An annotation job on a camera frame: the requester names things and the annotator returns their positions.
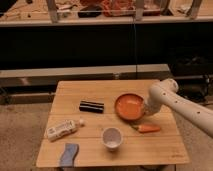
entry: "carrot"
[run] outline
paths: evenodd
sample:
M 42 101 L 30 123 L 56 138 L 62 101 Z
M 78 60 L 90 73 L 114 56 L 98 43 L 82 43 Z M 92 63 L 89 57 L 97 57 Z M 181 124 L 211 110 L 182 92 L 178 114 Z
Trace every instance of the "carrot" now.
M 131 125 L 131 126 L 140 133 L 157 132 L 161 130 L 161 127 L 155 124 L 144 123 L 140 125 Z

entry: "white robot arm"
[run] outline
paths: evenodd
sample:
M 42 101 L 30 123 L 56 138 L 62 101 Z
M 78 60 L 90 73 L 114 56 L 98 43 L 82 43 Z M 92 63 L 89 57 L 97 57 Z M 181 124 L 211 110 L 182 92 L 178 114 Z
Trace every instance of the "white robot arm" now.
M 164 104 L 213 137 L 213 110 L 182 98 L 176 94 L 177 91 L 178 84 L 173 79 L 151 85 L 149 97 L 145 100 L 146 114 L 157 113 Z

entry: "orange bowl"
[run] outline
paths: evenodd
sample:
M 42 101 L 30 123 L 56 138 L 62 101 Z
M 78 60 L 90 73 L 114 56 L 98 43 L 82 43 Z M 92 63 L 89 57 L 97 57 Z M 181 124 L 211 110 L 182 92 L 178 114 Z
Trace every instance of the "orange bowl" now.
M 137 94 L 123 94 L 115 101 L 116 114 L 124 120 L 134 121 L 143 116 L 144 100 Z

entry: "floor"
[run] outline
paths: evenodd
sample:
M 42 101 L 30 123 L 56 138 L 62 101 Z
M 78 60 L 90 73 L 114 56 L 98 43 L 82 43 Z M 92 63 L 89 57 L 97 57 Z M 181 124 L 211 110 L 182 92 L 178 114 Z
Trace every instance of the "floor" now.
M 37 168 L 36 159 L 45 131 L 52 94 L 13 96 L 0 105 L 0 171 L 53 171 Z M 190 163 L 171 165 L 163 171 L 212 171 L 213 141 L 191 123 L 174 113 L 190 157 Z M 65 170 L 143 171 L 140 167 L 78 168 Z

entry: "bottle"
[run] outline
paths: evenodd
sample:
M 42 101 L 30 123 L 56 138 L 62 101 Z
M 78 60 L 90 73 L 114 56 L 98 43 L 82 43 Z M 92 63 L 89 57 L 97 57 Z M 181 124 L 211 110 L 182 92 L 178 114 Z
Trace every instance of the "bottle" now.
M 64 122 L 60 124 L 57 124 L 55 126 L 48 128 L 46 131 L 47 138 L 50 141 L 55 141 L 64 135 L 68 135 L 68 134 L 76 132 L 79 127 L 82 127 L 84 125 L 85 125 L 85 122 L 82 118 L 80 118 L 78 121 L 65 120 Z

